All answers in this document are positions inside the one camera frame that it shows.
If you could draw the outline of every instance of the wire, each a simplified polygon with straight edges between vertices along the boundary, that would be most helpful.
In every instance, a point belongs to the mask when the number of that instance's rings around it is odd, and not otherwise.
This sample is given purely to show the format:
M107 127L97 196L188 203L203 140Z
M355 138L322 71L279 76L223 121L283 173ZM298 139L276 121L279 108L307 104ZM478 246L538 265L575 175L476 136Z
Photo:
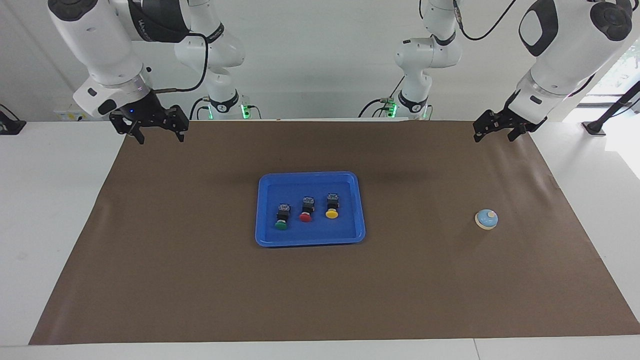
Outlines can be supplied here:
M429 108L431 108L431 113L429 113L427 121L431 121L431 117L433 116L433 105L427 105L427 110L429 110Z
M249 109L257 109L258 110L258 116L260 117L260 119L262 119L262 112L260 111L259 107L257 107L256 105L249 105L249 106L247 106L247 108L249 108Z
M198 106L198 104L200 104L203 101L206 101L206 100L201 97L198 100L196 100L196 102L193 103L193 106L191 107L191 113L189 113L189 120L193 120L193 114L196 112L196 107Z
M207 42L207 37L204 36L203 34L200 33L190 33L187 35L188 37L200 37L204 40L204 69L202 69L202 76L200 77L200 81L198 81L198 84L196 84L196 86L193 86L191 88L188 89L176 89L176 88L166 88L166 89L160 89L160 90L155 90L156 94L166 94L166 93L170 93L170 92L192 92L193 90L196 90L197 88L200 87L200 85L202 85L202 83L204 82L204 78L207 76L207 67L209 65L209 43Z
M360 112L360 114L358 115L358 117L359 117L359 118L360 118L360 117L362 117L362 114L364 114L364 112L365 112L365 111L367 111L367 109L368 109L371 105L375 104L376 102L382 102L382 100L380 100L380 99L376 99L376 100L371 101L369 104L367 104L367 106L365 106L365 107L364 107L364 109L362 109L362 111Z
M382 117L382 114L385 112L385 110L389 110L389 108L386 108L386 107L384 107L384 106L383 106L382 108L380 108L380 109L378 109L378 110L374 111L374 112L373 112L373 115L371 115L371 117L376 117L376 113L377 113L378 111L380 111L380 114L378 115L378 117Z
M196 119L197 119L197 120L200 120L200 110L208 110L208 109L209 109L209 107L208 107L208 106L201 106L201 107L198 109L198 112L196 112Z
M393 97L394 94L396 93L396 90L398 90L398 88L400 87L400 84L402 84L402 82L404 81L404 79L406 78L406 75L402 77L402 79L400 79L400 82L398 83L398 85L396 85L396 88L394 89L394 91L391 93L391 95L389 95L389 97Z
M574 95L578 95L581 91L584 90L584 88L586 88L589 83L591 82L591 80L593 80L593 77L596 76L596 74L591 75L591 77L587 80L586 83L584 83L578 90L574 91L571 95L569 95L568 97L573 97Z
M15 117L15 120L20 121L20 118L18 118L18 116L16 114L14 114L14 112L11 111L11 109L7 108L5 105L2 105L2 104L0 104L0 107L5 109L6 111L9 111L9 114L13 115L13 117Z
M611 117L616 117L618 115L622 115L624 113L626 113L627 111L631 110L631 108L633 108L635 105L638 104L638 102L640 102L640 97L638 98L638 100L636 100L633 104L631 104L631 106L629 106L627 109L625 109L624 111L622 111L621 113L617 113L615 115L611 115Z
M486 38L487 36L489 36L490 33L493 32L493 30L495 30L495 28L498 26L498 24L500 24L500 22L502 21L502 19L505 17L505 15L507 15L507 13L509 12L509 10L511 10L511 8L513 7L513 5L516 3L516 1L518 0L511 0L511 3L509 4L509 6L507 6L506 10L504 10L504 12L502 13L502 15L498 18L498 21L495 22L495 24L491 27L491 29L489 29L489 31L486 32L486 34L484 34L483 36L479 37L479 38L474 38L474 37L470 37L467 32L465 31L465 27L462 24L462 13L460 12L460 7L458 6L458 2L457 0L453 0L453 7L456 9L457 11L457 16L456 19L458 21L458 25L460 26L460 31L462 31L462 34L469 40L471 41L480 41L484 38Z

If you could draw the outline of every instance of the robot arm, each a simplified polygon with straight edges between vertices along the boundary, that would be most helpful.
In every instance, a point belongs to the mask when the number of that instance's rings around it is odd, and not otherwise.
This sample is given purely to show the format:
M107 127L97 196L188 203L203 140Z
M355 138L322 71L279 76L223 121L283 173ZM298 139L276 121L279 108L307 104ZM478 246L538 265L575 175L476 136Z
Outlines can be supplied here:
M240 94L228 67L244 62L244 47L231 35L219 20L210 0L190 0L191 30L206 34L209 45L209 62L204 85L209 93L209 109L214 119L239 119L244 117L242 94ZM175 55L182 64L199 74L204 68L204 41L185 38L175 45Z
M537 130L547 115L607 63L631 32L629 0L537 0L520 23L520 38L536 63L502 111L474 122L476 142L513 129L513 141Z
M405 74L403 88L395 99L400 117L420 117L425 112L432 84L427 69L452 67L462 56L452 1L425 0L422 9L424 26L431 37L405 40L396 54L396 63Z
M93 117L109 115L119 133L143 143L140 127L154 126L184 141L189 127L179 106L166 110L160 105L156 93L179 90L153 90L150 70L133 52L132 40L176 44L180 61L199 74L208 46L204 80L211 103L229 117L241 113L240 95L224 67L242 64L244 50L225 34L209 0L48 0L48 5L54 25L90 73L74 100ZM192 31L205 34L207 44L190 36Z

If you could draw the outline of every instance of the electrical outlet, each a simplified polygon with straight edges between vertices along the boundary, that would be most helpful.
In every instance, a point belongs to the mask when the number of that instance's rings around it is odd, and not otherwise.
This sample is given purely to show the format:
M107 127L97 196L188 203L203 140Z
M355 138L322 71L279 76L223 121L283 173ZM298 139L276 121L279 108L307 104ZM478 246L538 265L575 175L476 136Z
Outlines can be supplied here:
M54 111L60 121L95 121L78 105L66 104L58 106Z

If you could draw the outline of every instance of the blue tray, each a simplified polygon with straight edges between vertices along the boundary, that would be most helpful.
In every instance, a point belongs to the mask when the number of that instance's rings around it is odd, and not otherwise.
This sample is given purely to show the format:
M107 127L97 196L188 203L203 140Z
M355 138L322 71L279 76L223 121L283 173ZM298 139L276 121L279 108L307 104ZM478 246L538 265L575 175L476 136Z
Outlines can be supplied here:
M326 196L340 196L339 216L327 218ZM302 222L302 198L316 200L313 221ZM289 204L287 230L275 228L278 206ZM260 179L255 240L263 247L293 247L359 243L365 227L358 179L352 172L301 172L268 174Z

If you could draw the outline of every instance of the white wall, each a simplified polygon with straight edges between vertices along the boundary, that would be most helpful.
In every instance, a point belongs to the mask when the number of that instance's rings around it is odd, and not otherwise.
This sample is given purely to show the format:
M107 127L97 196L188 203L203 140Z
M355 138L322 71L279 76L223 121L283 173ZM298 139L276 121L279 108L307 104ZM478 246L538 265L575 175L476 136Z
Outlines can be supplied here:
M463 39L465 54L457 67L431 72L434 118L474 120L485 109L502 109L534 62L517 31L532 2L518 1L486 40ZM397 45L410 37L428 35L418 16L418 0L215 3L227 30L239 37L247 50L245 64L231 70L238 88L271 118L356 116L368 101L388 96L402 76L394 63ZM466 1L465 28L471 35L484 33L508 3ZM0 0L0 11L0 101L27 119L52 120L54 104L71 101L70 88L86 79L86 69L51 24L46 0ZM638 34L640 26L629 38L629 45ZM23 46L23 38L31 39L29 46ZM137 43L135 49L153 68L155 86L197 82L198 74L175 59L172 45ZM35 98L19 96L25 92ZM193 99L203 95L204 91L197 91L161 95L161 99L165 106L177 103L188 109ZM553 112L552 120L563 119L579 98Z

